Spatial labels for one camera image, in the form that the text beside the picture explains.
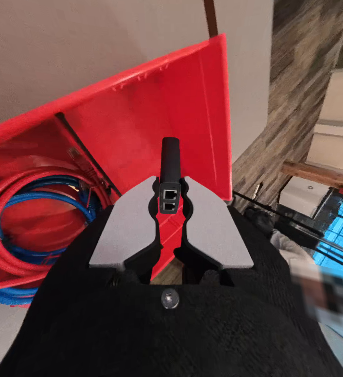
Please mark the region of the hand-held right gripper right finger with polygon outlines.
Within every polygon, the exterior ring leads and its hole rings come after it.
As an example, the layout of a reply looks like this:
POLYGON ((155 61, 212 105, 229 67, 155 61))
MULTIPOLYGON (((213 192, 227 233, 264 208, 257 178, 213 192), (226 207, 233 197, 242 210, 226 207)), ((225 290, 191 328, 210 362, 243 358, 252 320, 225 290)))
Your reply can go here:
POLYGON ((254 262, 226 203, 191 177, 181 180, 181 245, 175 257, 201 270, 250 269, 254 262))

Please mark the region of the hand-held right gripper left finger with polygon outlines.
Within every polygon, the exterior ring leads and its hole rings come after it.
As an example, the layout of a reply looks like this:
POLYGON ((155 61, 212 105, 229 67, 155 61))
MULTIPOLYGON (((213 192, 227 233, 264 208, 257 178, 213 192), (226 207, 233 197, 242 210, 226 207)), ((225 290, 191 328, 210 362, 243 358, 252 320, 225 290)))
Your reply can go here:
POLYGON ((89 261, 89 267, 149 271, 160 258, 159 178, 151 176, 115 203, 89 261))

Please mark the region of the black network switch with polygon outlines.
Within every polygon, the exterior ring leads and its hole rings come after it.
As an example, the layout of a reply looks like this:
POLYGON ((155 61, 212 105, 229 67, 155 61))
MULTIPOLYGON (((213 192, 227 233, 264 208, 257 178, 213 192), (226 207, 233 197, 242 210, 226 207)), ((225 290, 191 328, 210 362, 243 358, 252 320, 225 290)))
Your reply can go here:
POLYGON ((179 139, 165 137, 162 140, 160 162, 160 213, 176 214, 181 196, 181 166, 179 139))

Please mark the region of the red plastic bin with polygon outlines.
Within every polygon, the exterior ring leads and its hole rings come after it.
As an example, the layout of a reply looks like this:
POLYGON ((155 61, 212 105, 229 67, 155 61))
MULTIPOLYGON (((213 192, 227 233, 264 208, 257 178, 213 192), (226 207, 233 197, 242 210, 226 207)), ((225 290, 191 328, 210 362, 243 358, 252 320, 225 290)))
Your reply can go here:
POLYGON ((29 307, 50 267, 119 197, 61 122, 125 194, 159 176, 164 137, 181 173, 229 200, 225 35, 175 51, 0 124, 0 304, 29 307))

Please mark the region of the grey desk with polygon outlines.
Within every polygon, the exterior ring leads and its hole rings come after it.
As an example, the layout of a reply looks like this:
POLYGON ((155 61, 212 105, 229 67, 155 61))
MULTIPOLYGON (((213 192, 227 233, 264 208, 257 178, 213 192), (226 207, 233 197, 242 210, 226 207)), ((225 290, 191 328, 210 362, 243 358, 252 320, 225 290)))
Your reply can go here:
MULTIPOLYGON (((231 163, 267 121, 273 3, 213 1, 231 163)), ((203 1, 0 1, 0 124, 209 38, 203 1)))

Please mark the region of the black bin divider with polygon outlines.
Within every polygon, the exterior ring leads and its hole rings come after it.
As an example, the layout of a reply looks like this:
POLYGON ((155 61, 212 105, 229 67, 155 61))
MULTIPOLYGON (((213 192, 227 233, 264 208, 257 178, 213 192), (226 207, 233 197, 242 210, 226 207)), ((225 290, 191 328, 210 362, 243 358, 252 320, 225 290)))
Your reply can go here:
POLYGON ((54 116, 61 122, 61 124, 64 126, 64 128, 67 130, 67 132, 70 134, 70 136, 74 139, 75 143, 79 146, 79 148, 84 152, 86 157, 88 158, 89 162, 94 166, 94 168, 101 174, 103 177, 105 183, 108 184, 108 186, 114 191, 118 197, 121 197, 122 194, 119 191, 119 189, 116 187, 116 185, 112 182, 112 180, 109 178, 107 173, 103 170, 103 168, 99 165, 99 163, 95 160, 93 155, 89 152, 87 147, 84 145, 82 140, 79 138, 75 130, 71 127, 69 122, 67 121, 65 114, 63 112, 58 112, 54 114, 54 116))

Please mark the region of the blue-lit window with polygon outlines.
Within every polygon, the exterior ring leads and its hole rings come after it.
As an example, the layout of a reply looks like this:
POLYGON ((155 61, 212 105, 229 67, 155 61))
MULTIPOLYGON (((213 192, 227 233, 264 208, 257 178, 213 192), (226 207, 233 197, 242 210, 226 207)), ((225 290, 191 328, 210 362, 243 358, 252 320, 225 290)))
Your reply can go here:
POLYGON ((325 242, 317 245, 317 265, 343 270, 343 195, 332 193, 313 217, 314 226, 325 242))

